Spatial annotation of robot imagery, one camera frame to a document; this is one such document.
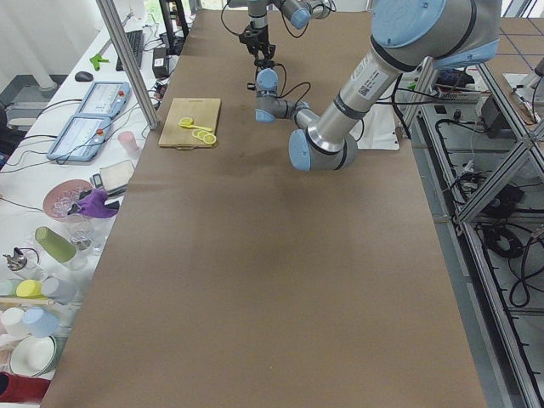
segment white plate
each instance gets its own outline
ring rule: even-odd
[[[56,344],[52,337],[27,337],[12,352],[9,368],[14,374],[21,376],[39,376],[51,365],[55,350]]]

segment purple glove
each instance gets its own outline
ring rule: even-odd
[[[109,209],[105,206],[108,199],[108,193],[104,190],[93,189],[89,195],[86,195],[77,202],[79,211],[77,213],[92,218],[109,218],[117,214],[117,210]]]

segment cutting board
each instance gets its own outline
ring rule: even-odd
[[[217,142],[205,144],[193,136],[194,129],[180,127],[178,123],[182,117],[192,117],[195,125],[213,128],[213,133],[215,133],[220,107],[221,99],[174,98],[159,138],[159,146],[181,150],[214,147]]]

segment yellow cup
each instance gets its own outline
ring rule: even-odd
[[[46,299],[46,297],[42,295],[42,282],[39,280],[23,280],[17,286],[16,294],[19,298]]]

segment plate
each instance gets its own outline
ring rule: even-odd
[[[53,369],[57,344],[52,337],[27,337],[9,358],[9,369],[21,376],[37,377]]]
[[[67,222],[71,206],[79,201],[79,195],[83,191],[91,190],[93,186],[87,180],[74,178],[60,183],[51,189],[43,199],[43,211],[52,219]]]

